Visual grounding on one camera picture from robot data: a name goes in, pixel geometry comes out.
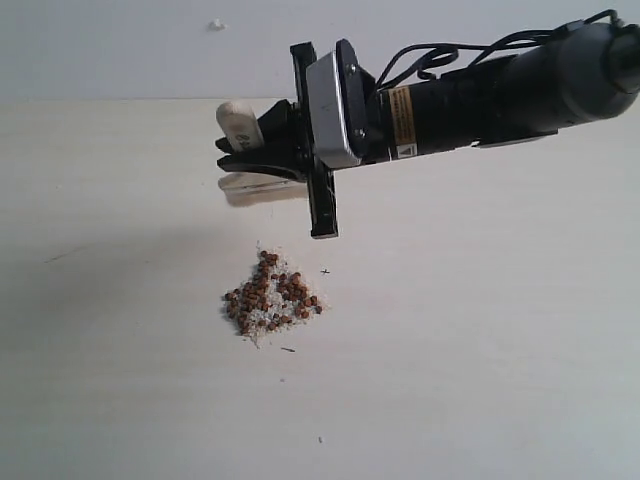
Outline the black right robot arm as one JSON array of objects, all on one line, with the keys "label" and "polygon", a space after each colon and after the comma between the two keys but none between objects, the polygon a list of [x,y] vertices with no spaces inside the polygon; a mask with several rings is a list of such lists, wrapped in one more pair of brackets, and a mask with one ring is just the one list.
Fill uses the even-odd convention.
[{"label": "black right robot arm", "polygon": [[293,45],[294,101],[261,115],[240,101],[218,107],[219,188],[236,206],[307,197],[312,237],[333,238],[338,171],[538,140],[617,117],[639,95],[639,28],[612,9],[478,45],[453,69],[462,50],[418,44],[402,73],[373,76],[347,40],[324,56]]}]

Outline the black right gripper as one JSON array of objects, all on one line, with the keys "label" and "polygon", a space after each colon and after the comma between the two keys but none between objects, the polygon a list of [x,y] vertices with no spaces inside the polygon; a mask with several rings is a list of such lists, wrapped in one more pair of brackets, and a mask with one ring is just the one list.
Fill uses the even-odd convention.
[{"label": "black right gripper", "polygon": [[216,140],[224,153],[217,166],[226,173],[306,180],[311,237],[335,238],[334,173],[388,158],[376,80],[346,39],[323,56],[310,42],[291,46],[290,53],[297,110],[288,100],[279,100],[259,116],[259,148],[236,152],[226,138]]}]

